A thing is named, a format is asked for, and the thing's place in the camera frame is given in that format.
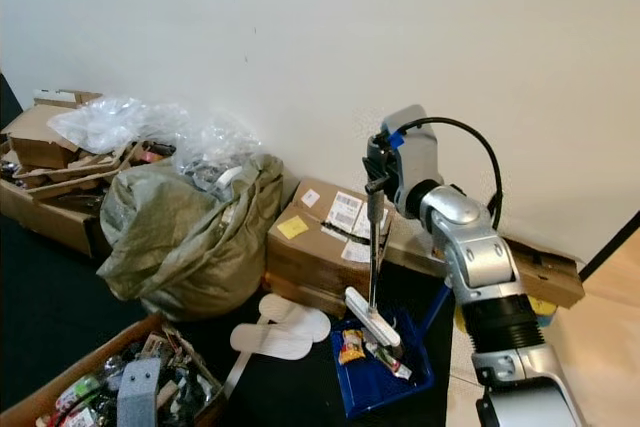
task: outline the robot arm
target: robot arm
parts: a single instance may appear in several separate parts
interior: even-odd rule
[[[385,194],[398,212],[419,219],[444,254],[485,387],[476,402],[482,425],[586,425],[487,208],[441,185],[437,141],[428,125],[397,138],[404,124],[423,117],[417,105],[387,117],[363,160],[370,179],[386,178]]]

